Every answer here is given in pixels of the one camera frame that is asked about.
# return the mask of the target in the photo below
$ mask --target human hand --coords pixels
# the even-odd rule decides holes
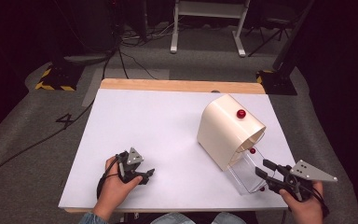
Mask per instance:
[[[105,170],[109,167],[115,157],[106,161]],[[107,174],[103,183],[103,189],[98,202],[95,204],[92,213],[101,217],[106,222],[109,220],[113,211],[124,202],[129,193],[142,181],[141,176],[136,176],[127,184],[124,184],[117,175],[118,164],[115,162]]]
[[[318,190],[322,196],[324,195],[324,186],[321,181],[314,182],[313,187]],[[279,193],[292,210],[293,217],[297,224],[319,224],[324,222],[322,205],[314,196],[300,203],[284,189],[281,189]]]

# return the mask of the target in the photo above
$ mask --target white tabletop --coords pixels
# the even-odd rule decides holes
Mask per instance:
[[[91,209],[105,161],[134,147],[145,161],[137,169],[156,169],[117,209],[121,212],[238,211],[286,208],[266,189],[240,195],[228,175],[197,142],[202,111],[221,93],[99,89],[76,153],[59,207]],[[266,159],[295,161],[269,97],[231,94],[267,127],[257,143]]]

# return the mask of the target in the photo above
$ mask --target gray carpet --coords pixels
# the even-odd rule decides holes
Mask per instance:
[[[234,29],[185,30],[179,34],[176,54],[170,54],[170,36],[121,50],[148,70],[166,71],[164,76],[169,79],[255,82],[255,72],[271,69],[286,38],[281,42],[273,40],[254,57],[240,58],[230,32]],[[257,31],[241,39],[247,51],[261,43]],[[126,68],[142,73],[133,59],[126,56],[123,59]],[[55,120],[59,117],[67,113],[74,117],[80,115],[85,109],[82,105],[95,94],[91,87],[95,85],[94,76],[100,76],[98,73],[103,68],[102,63],[86,67],[77,91],[35,90],[47,66],[41,66],[28,76],[26,85],[30,92],[0,125],[0,162],[58,131],[62,124]],[[120,60],[115,55],[107,66],[107,76],[120,68]],[[298,96],[270,95],[269,98],[295,160],[303,159],[338,177],[338,183],[324,184],[325,201],[331,211],[325,223],[358,223],[358,206],[351,181],[314,114],[307,83],[298,70],[292,73],[291,79]],[[78,222],[82,214],[69,214],[57,206],[89,113],[0,169],[0,223]],[[256,214],[260,224],[280,223],[282,219],[282,211]],[[120,216],[114,215],[111,221],[117,221]],[[294,223],[290,213],[285,223]]]

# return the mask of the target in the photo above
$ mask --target table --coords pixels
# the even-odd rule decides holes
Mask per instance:
[[[176,53],[178,45],[178,23],[179,15],[187,16],[203,16],[203,17],[219,17],[219,18],[233,18],[240,19],[237,31],[233,31],[235,44],[237,45],[238,53],[241,57],[245,57],[245,50],[240,40],[240,34],[243,22],[246,18],[246,13],[249,8],[250,0],[244,4],[223,4],[223,3],[208,3],[208,2],[188,2],[176,0],[174,24],[171,42],[171,53]]]
[[[145,158],[138,171],[156,168],[156,172],[147,185],[131,192],[117,212],[285,209],[282,198],[270,190],[240,196],[227,173],[198,144],[200,114],[223,94],[206,91],[216,89],[241,91],[231,95],[267,126],[257,143],[259,150],[277,163],[295,164],[269,97],[259,84],[105,79],[59,207],[68,212],[91,210],[106,159],[135,147]]]

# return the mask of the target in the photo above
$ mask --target red ball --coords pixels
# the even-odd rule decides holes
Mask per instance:
[[[243,119],[245,118],[245,116],[246,116],[246,112],[244,110],[240,109],[237,111],[237,118]]]

